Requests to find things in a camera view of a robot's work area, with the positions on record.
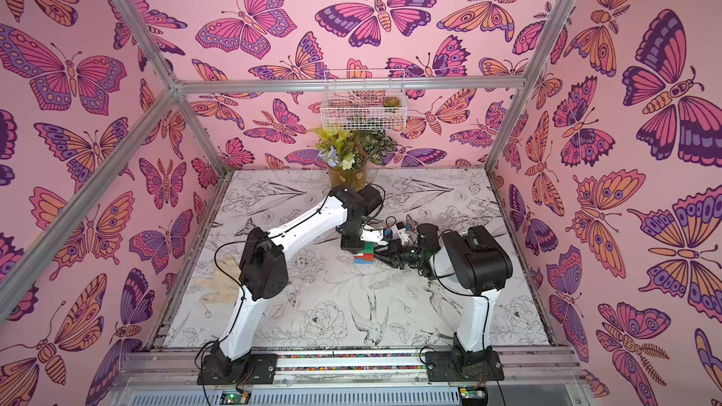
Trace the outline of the green lego brick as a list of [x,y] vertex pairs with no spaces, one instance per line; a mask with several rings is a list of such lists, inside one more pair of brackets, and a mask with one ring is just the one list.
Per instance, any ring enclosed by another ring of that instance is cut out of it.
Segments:
[[364,249],[362,250],[362,254],[365,257],[373,257],[375,254],[375,248],[376,248],[376,244],[374,244],[374,242],[365,242]]

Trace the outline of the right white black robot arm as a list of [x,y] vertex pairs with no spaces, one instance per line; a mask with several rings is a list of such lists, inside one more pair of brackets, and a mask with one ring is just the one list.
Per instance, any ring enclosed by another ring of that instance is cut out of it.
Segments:
[[394,269],[415,270],[444,291],[466,298],[468,304],[453,334],[451,357],[463,367],[491,357],[488,336],[493,309],[513,277],[513,263],[485,227],[460,233],[420,224],[414,240],[407,244],[400,238],[391,240],[376,249],[374,257]]

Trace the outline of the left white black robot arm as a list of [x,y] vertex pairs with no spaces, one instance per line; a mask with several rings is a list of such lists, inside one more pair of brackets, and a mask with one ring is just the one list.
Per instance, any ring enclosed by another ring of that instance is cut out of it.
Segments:
[[340,249],[353,256],[362,254],[367,244],[381,244],[383,231],[370,229],[367,222],[382,205],[382,192],[372,185],[360,191],[338,186],[288,223],[270,230],[252,229],[243,240],[238,299],[220,338],[222,355],[235,362],[250,354],[267,304],[288,285],[288,267],[308,244],[331,230],[340,235]]

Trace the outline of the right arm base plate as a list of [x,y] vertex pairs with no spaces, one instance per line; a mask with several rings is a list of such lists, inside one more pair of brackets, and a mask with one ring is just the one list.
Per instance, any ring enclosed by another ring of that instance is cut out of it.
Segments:
[[499,354],[485,351],[425,351],[420,357],[430,382],[504,381]]

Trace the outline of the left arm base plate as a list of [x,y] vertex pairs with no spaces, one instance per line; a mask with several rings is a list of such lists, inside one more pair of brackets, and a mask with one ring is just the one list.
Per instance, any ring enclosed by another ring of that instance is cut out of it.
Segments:
[[248,353],[231,361],[221,351],[202,359],[198,385],[272,385],[276,376],[276,353]]

